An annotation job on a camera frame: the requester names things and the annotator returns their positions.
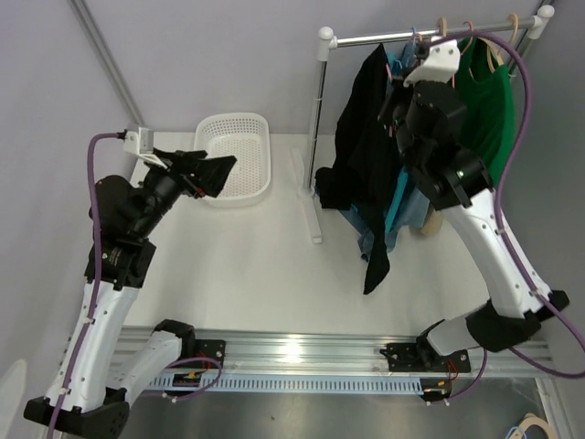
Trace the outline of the black t shirt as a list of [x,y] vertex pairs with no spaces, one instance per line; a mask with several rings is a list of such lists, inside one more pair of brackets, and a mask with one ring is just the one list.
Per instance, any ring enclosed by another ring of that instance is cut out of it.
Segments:
[[356,207],[371,232],[366,250],[363,294],[374,292],[387,276],[385,210],[393,198],[400,164],[395,142],[378,119],[387,95],[387,52],[379,44],[358,71],[335,130],[335,161],[315,172],[315,188],[324,209]]

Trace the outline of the teal t shirt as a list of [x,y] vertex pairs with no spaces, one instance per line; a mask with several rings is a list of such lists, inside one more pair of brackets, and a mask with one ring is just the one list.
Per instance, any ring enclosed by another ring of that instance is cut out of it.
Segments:
[[[387,53],[388,64],[391,68],[392,77],[397,78],[400,73],[399,56],[393,55],[391,52]],[[399,206],[403,198],[406,186],[408,183],[408,174],[401,168],[396,179],[396,186],[393,193],[393,198],[388,207],[388,212],[385,217],[385,234],[388,235],[392,230],[392,226],[397,217]]]

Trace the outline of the light blue wire hanger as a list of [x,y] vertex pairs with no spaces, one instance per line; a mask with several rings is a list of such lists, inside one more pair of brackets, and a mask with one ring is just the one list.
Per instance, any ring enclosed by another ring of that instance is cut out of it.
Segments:
[[417,50],[422,36],[417,32],[415,27],[412,28],[412,34],[409,40],[405,43],[401,55],[399,57],[400,73],[402,76],[406,74],[406,71],[412,68],[417,61]]

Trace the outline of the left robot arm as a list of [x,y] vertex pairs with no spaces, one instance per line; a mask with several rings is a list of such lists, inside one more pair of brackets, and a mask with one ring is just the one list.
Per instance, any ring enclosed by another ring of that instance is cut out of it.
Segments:
[[85,270],[80,317],[45,395],[31,399],[24,417],[81,438],[117,438],[137,398],[169,367],[222,370],[221,355],[202,350],[195,329],[165,319],[146,345],[118,369],[111,361],[123,323],[154,258],[149,236],[182,197],[217,197],[237,163],[233,155],[157,150],[143,181],[111,175],[90,181],[93,246]]

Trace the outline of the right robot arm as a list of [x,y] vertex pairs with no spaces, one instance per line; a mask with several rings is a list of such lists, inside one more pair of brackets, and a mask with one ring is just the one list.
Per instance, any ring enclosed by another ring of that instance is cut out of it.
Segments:
[[457,91],[446,83],[394,80],[378,115],[416,188],[462,239],[489,294],[484,305],[439,321],[418,336],[416,359],[429,370],[463,349],[514,348],[569,305],[564,291],[537,275],[524,278],[531,265],[495,209],[493,180],[481,157],[459,142],[465,112]]

